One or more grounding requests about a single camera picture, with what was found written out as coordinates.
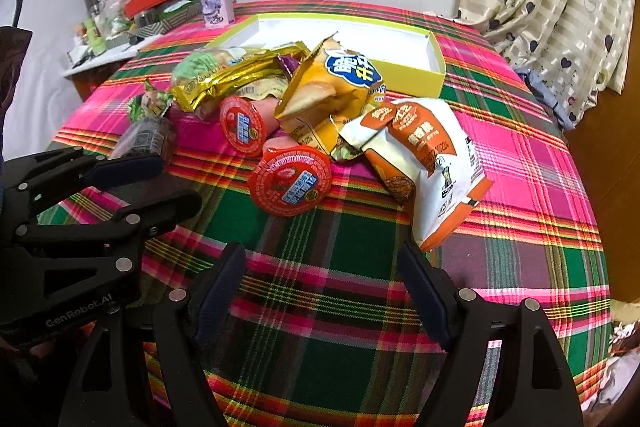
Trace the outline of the yellow-green cardboard box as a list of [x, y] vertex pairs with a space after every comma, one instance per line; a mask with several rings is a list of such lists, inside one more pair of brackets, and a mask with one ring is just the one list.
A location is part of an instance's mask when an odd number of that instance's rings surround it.
[[415, 98], [438, 98], [446, 64], [433, 31], [362, 16], [311, 12], [266, 13], [247, 17], [213, 38], [212, 45], [273, 49], [301, 41], [313, 49], [332, 36], [367, 57], [388, 91]]

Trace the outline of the brown wooden wardrobe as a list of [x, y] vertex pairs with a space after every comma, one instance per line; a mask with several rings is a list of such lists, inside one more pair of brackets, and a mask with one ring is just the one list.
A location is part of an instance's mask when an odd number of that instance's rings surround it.
[[591, 202], [613, 298], [639, 299], [639, 20], [632, 23], [623, 92], [598, 96], [566, 135]]

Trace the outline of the pink green plaid tablecloth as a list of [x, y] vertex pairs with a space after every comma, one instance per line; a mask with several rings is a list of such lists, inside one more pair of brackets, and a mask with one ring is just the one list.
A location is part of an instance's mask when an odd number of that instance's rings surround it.
[[[611, 300], [590, 202], [561, 132], [480, 34], [436, 16], [339, 1], [244, 3], [238, 17], [355, 15], [431, 31], [442, 49], [442, 97], [473, 140], [491, 189], [430, 254], [460, 286], [497, 303], [535, 298], [566, 354], [577, 393], [597, 392], [608, 357]], [[331, 191], [303, 215], [267, 215], [250, 200], [255, 161], [216, 120], [174, 115], [166, 176], [198, 190], [203, 210], [151, 239], [145, 296], [188, 285], [229, 242], [247, 272], [224, 333], [204, 360], [233, 426], [409, 426], [442, 366], [398, 277], [409, 221], [369, 167], [337, 167]]]

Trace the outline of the gold foil snack bar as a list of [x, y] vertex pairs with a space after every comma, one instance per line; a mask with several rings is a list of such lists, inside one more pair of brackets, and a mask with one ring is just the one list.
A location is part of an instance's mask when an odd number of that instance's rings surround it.
[[286, 76], [284, 58], [300, 62], [309, 53], [301, 41], [271, 49], [203, 46], [174, 68], [169, 92], [183, 112], [205, 118], [226, 96], [247, 84], [270, 76]]

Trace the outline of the red lid jelly cup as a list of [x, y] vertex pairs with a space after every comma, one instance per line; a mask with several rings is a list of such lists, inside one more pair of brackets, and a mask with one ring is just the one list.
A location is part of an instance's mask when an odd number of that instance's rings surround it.
[[288, 136], [269, 139], [262, 159], [248, 177], [252, 201], [278, 217], [294, 217], [316, 207], [333, 180], [326, 153]]
[[273, 96], [250, 101], [232, 95], [222, 101], [219, 122], [229, 144], [241, 155], [262, 155], [265, 142], [280, 127], [280, 122], [274, 117], [278, 103], [279, 100]]

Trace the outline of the white side shelf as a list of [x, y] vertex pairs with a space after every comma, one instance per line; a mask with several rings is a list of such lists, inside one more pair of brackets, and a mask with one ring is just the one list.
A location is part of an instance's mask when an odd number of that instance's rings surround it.
[[70, 78], [75, 75], [82, 74], [83, 72], [89, 72], [102, 66], [111, 65], [119, 62], [128, 62], [132, 58], [136, 57], [141, 51], [146, 49], [152, 43], [157, 41], [160, 35], [151, 36], [141, 40], [137, 44], [122, 44], [116, 46], [116, 48], [108, 49], [103, 54], [90, 58], [90, 60], [83, 62], [80, 65], [64, 70], [62, 75], [64, 78]]

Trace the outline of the yellow potato sticks bag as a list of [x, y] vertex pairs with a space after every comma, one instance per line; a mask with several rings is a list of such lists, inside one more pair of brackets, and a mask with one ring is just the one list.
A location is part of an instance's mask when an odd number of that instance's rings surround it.
[[385, 95], [374, 64], [329, 36], [300, 63], [274, 118], [298, 144], [329, 154], [345, 124], [383, 103]]

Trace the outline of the grey striped box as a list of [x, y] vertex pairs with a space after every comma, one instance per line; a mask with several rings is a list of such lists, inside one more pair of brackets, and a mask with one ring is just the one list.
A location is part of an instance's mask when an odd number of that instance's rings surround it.
[[131, 39], [146, 39], [166, 35], [169, 31], [190, 22], [201, 14], [201, 5], [188, 2], [170, 12], [146, 11], [134, 17], [134, 24], [128, 30]]

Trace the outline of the white orange snack bag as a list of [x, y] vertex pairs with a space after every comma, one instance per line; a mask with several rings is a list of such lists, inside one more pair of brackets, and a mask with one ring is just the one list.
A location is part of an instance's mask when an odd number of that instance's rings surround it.
[[439, 98], [398, 98], [349, 121], [331, 157], [358, 156], [410, 216], [421, 251], [442, 245], [492, 185], [474, 142]]

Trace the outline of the blue grey cloth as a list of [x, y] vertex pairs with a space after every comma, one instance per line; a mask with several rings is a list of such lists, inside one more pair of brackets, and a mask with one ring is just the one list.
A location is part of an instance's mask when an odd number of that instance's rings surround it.
[[575, 129], [574, 121], [570, 119], [566, 109], [533, 69], [518, 67], [514, 69], [514, 72], [525, 82], [537, 102], [544, 106], [544, 110], [554, 120], [555, 126], [559, 130], [572, 131]]

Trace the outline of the pale green snack packet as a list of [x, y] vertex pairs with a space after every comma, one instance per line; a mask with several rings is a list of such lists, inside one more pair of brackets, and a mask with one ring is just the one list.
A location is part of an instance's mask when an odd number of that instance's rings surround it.
[[288, 80], [284, 76], [273, 75], [247, 83], [235, 94], [250, 101], [265, 100], [270, 96], [281, 100], [286, 89], [288, 89]]

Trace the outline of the green leafy snack packet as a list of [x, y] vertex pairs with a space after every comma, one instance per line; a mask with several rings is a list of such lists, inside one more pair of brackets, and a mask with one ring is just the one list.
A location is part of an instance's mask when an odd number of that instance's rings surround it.
[[146, 117], [164, 117], [175, 101], [170, 92], [157, 90], [147, 79], [143, 87], [143, 93], [132, 98], [127, 105], [131, 124]]

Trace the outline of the dark grey snack packet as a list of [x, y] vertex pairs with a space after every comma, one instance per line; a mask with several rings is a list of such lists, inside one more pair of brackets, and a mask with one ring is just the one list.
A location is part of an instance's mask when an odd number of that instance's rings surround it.
[[175, 150], [176, 129], [164, 117], [143, 117], [133, 124], [117, 141], [111, 159], [157, 155], [168, 164]]

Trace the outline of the clear green nut bag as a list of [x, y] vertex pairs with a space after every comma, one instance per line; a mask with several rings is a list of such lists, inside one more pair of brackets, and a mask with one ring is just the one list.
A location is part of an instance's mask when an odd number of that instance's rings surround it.
[[223, 84], [242, 76], [241, 69], [253, 54], [242, 46], [231, 48], [196, 49], [184, 58], [171, 73], [171, 86], [195, 90], [207, 89], [215, 84]]

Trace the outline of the purple foil snack packet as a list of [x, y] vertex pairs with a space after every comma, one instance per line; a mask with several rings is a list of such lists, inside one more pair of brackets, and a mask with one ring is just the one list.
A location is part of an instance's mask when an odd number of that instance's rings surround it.
[[299, 68], [299, 59], [293, 55], [279, 55], [278, 61], [285, 77], [288, 78], [288, 81], [291, 81], [296, 73], [296, 70]]

